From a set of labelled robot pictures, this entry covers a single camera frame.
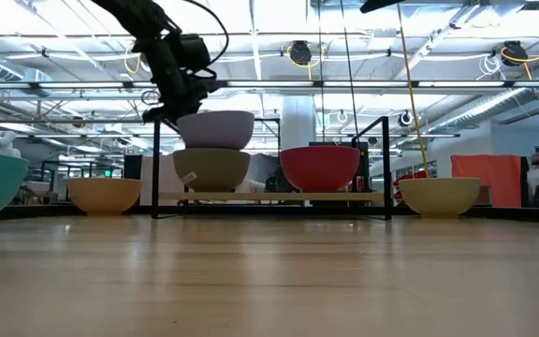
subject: wooden plank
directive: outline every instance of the wooden plank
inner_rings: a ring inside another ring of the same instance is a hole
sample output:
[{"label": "wooden plank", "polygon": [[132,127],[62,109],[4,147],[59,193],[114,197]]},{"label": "wooden plank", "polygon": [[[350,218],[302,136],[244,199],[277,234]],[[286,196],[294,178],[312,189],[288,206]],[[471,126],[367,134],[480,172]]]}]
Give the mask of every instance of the wooden plank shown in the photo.
[{"label": "wooden plank", "polygon": [[160,200],[213,201],[377,201],[384,202],[383,193],[160,193]]}]

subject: black cable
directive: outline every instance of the black cable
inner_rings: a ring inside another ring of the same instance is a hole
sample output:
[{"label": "black cable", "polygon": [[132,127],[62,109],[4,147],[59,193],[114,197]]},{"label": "black cable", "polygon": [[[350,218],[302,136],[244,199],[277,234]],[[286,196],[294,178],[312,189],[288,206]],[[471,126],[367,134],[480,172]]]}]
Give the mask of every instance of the black cable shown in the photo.
[{"label": "black cable", "polygon": [[319,20],[319,80],[322,81],[322,142],[326,142],[326,107],[324,101],[324,51],[322,46],[322,2],[317,9],[317,20]]},{"label": "black cable", "polygon": [[224,53],[226,52],[226,50],[228,49],[228,45],[230,44],[230,35],[229,35],[226,27],[224,26],[224,24],[220,20],[220,18],[218,18],[217,15],[215,15],[215,13],[211,9],[199,4],[197,1],[194,1],[194,0],[183,0],[183,1],[185,1],[185,2],[187,2],[189,4],[192,4],[192,5],[195,5],[195,6],[199,7],[199,8],[201,8],[201,9],[205,10],[206,12],[210,13],[210,15],[212,15],[213,18],[218,22],[220,27],[222,27],[222,30],[224,30],[224,35],[226,36],[226,44],[225,44],[224,48],[222,49],[222,51],[220,51],[220,53],[217,56],[215,56],[215,58],[213,58],[213,60],[211,60],[211,63],[210,63],[210,66],[211,66],[217,60],[219,60],[220,57],[222,57],[224,55]]},{"label": "black cable", "polygon": [[346,43],[346,58],[348,59],[348,76],[351,82],[351,97],[353,98],[353,118],[355,119],[355,133],[359,134],[357,122],[357,105],[355,104],[355,88],[353,87],[353,68],[351,67],[351,52],[348,47],[348,34],[346,32],[346,19],[344,17],[344,3],[341,0],[342,22],[344,22],[344,42]]}]

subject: beige bowl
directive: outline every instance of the beige bowl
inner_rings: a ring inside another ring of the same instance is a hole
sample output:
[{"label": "beige bowl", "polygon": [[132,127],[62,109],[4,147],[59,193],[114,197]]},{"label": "beige bowl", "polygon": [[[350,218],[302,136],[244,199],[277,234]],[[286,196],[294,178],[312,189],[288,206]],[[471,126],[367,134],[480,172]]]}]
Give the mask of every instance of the beige bowl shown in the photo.
[{"label": "beige bowl", "polygon": [[482,181],[478,178],[433,178],[401,181],[409,207],[426,217],[457,217],[475,204]]},{"label": "beige bowl", "polygon": [[76,206],[89,215],[120,215],[140,196],[140,180],[134,179],[70,179],[67,188]]},{"label": "beige bowl", "polygon": [[187,149],[173,155],[176,173],[197,192],[232,191],[244,180],[251,160],[249,154],[224,149]]}]

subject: black metal frame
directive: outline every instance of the black metal frame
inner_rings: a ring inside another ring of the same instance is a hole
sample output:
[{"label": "black metal frame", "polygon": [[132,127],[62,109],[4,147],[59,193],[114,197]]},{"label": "black metal frame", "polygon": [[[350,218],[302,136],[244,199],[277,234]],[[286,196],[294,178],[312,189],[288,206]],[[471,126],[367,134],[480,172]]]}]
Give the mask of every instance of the black metal frame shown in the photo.
[{"label": "black metal frame", "polygon": [[[280,125],[280,118],[255,118],[256,122],[275,122],[278,125],[278,152],[282,150],[282,126]],[[151,218],[152,219],[162,219],[160,217],[160,207],[159,207],[159,170],[160,170],[160,157],[161,157],[161,124],[164,123],[176,133],[180,134],[178,128],[169,123],[168,121],[155,120],[153,122],[153,178],[152,178],[152,188],[151,188]]]},{"label": "black metal frame", "polygon": [[[275,122],[278,125],[278,151],[280,152],[282,150],[282,129],[280,126],[280,119],[279,118],[271,118],[271,119],[255,119],[256,122]],[[160,172],[160,157],[161,157],[161,124],[167,124],[167,122],[162,120],[155,120],[153,125],[153,178],[152,178],[152,206],[150,209],[148,209],[151,213],[152,219],[163,219],[164,216],[160,216],[160,212],[162,210],[169,211],[171,214],[182,214],[182,213],[188,213],[188,214],[202,214],[202,213],[234,213],[235,209],[238,209],[238,213],[255,213],[255,214],[307,214],[307,215],[345,215],[345,214],[382,214],[385,217],[386,221],[389,221],[392,219],[393,214],[393,201],[392,201],[392,175],[390,172],[390,128],[389,128],[389,122],[387,117],[380,117],[378,118],[374,123],[372,123],[370,126],[366,127],[361,131],[358,135],[355,135],[353,137],[353,147],[358,149],[358,140],[366,135],[370,130],[378,126],[379,124],[382,125],[382,137],[383,137],[383,149],[382,149],[382,156],[384,159],[384,185],[385,185],[385,193],[384,193],[384,207],[363,207],[363,208],[342,208],[342,207],[326,207],[326,208],[320,208],[320,207],[313,207],[313,208],[292,208],[292,207],[283,207],[283,206],[268,206],[268,207],[251,207],[248,205],[242,205],[242,206],[213,206],[213,205],[206,205],[206,206],[189,206],[188,202],[184,202],[184,205],[181,207],[160,207],[159,206],[159,172]],[[172,129],[174,129],[176,132],[178,132],[177,129],[175,129],[175,126],[172,125]],[[363,160],[362,165],[369,166],[369,163],[365,163],[365,158],[362,158]],[[365,186],[369,186],[369,176],[363,177]],[[353,184],[353,192],[357,192],[357,186]]]},{"label": "black metal frame", "polygon": [[[358,149],[358,141],[363,135],[367,134],[370,130],[382,125],[382,160],[384,169],[384,218],[386,220],[392,219],[392,208],[394,207],[392,201],[392,172],[390,171],[390,123],[388,117],[383,116],[375,120],[368,127],[364,128],[358,135],[353,137],[353,147]],[[363,167],[369,167],[370,163],[363,163]],[[370,185],[370,178],[368,176],[363,177],[364,185]],[[357,185],[353,183],[353,192],[357,191]]]}]

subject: ceiling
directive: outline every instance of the ceiling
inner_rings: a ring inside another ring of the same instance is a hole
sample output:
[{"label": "ceiling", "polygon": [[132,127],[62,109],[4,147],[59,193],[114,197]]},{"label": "ceiling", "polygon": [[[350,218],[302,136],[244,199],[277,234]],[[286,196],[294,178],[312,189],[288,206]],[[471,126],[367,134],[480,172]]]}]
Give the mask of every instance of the ceiling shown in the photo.
[{"label": "ceiling", "polygon": [[[204,36],[211,55],[223,48],[225,37],[209,14],[181,0],[156,2],[183,31]],[[406,80],[396,7],[362,16],[356,1],[344,1],[351,6],[344,9],[343,19],[340,7],[330,6],[333,2],[329,1],[324,2],[320,15],[316,6],[312,7],[307,0],[198,2],[212,9],[230,34],[226,54],[212,66],[219,79],[348,81],[352,75],[354,81]],[[493,50],[499,51],[506,40],[519,40],[530,57],[539,55],[539,10],[520,10],[525,1],[518,0],[491,1],[496,6],[481,7],[467,7],[464,3],[456,0],[403,3],[412,78],[488,81],[525,76],[523,67],[500,66],[500,70],[488,73],[484,63],[487,55]],[[27,6],[33,7],[36,13]],[[456,29],[450,28],[451,22]],[[324,51],[324,62],[311,69],[294,66],[284,54],[294,40],[308,41],[317,59]],[[38,69],[52,81],[147,81],[150,73],[146,67],[138,67],[138,56],[130,51],[133,43],[134,38],[110,14],[89,0],[0,0],[0,62],[19,71]],[[539,61],[530,66],[538,68]],[[51,110],[47,118],[54,119],[80,115],[87,119],[137,119],[146,109],[140,99],[142,92],[57,90],[43,98],[12,91],[0,92],[0,101],[34,116]],[[65,100],[68,95],[91,97]],[[106,99],[97,99],[97,95]],[[284,95],[288,93],[224,90],[204,101],[202,109],[249,110],[258,117],[279,116]],[[354,130],[349,94],[327,93],[324,99],[311,91],[305,95],[314,95],[317,112],[326,114],[328,131]],[[442,117],[442,111],[452,110],[472,98],[475,96],[425,93],[417,95],[415,103],[427,118],[432,111]],[[359,127],[379,116],[395,119],[411,108],[411,101],[404,94],[358,94],[355,101]],[[8,117],[9,114],[2,114],[2,118]],[[124,133],[153,132],[150,125],[123,125],[122,130]],[[51,132],[91,133],[94,130],[90,126],[84,129],[63,126]],[[258,124],[255,133],[259,137],[250,144],[252,149],[277,148],[277,139],[267,126]],[[164,150],[171,152],[180,147],[179,143],[178,139],[164,139]],[[107,149],[122,150],[114,148],[117,144],[105,145]]]}]

